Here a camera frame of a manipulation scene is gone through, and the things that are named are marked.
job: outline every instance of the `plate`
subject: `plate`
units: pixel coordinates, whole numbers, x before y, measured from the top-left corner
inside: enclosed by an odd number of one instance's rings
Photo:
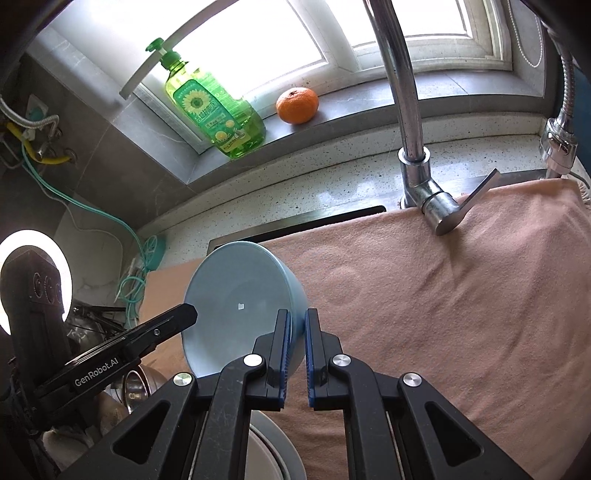
[[[255,432],[278,459],[285,480],[306,480],[306,470],[300,454],[287,435],[263,412],[251,413],[251,431]]]
[[[252,430],[248,432],[244,480],[285,480],[274,455]]]

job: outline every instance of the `sunflower label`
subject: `sunflower label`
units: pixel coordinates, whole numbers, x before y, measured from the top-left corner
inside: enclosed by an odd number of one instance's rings
[[[177,105],[223,152],[251,139],[228,110],[203,85],[189,80],[173,93]]]

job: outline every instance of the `pink towel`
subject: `pink towel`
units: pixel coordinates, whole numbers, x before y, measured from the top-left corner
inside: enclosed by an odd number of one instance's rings
[[[443,237],[410,209],[265,246],[346,353],[424,376],[536,480],[564,474],[591,432],[591,221],[574,182],[494,189]],[[150,274],[143,317],[182,300],[197,264]],[[186,369],[169,342],[148,358],[167,376]],[[308,408],[305,363],[269,416],[310,480],[347,478],[342,414]]]

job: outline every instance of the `metal screw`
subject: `metal screw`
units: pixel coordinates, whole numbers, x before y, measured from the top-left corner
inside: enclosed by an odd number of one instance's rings
[[[420,375],[409,373],[404,375],[402,381],[404,381],[404,383],[406,383],[409,387],[418,387],[423,379],[420,377]]]
[[[346,367],[347,365],[349,365],[351,363],[351,357],[349,355],[344,355],[342,353],[339,353],[338,355],[335,355],[333,357],[333,363],[337,367]]]
[[[191,376],[191,374],[188,374],[185,372],[176,374],[173,378],[174,384],[178,385],[179,387],[184,387],[185,385],[189,385],[192,380],[193,380],[193,377]]]
[[[261,363],[262,363],[262,357],[260,355],[255,354],[255,353],[251,353],[250,355],[247,355],[246,357],[244,357],[244,364],[247,365],[248,367],[257,367]]]

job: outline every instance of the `tangerine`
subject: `tangerine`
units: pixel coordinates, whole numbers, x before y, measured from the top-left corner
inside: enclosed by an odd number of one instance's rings
[[[285,123],[305,124],[318,111],[318,95],[303,87],[290,88],[277,99],[277,114]]]

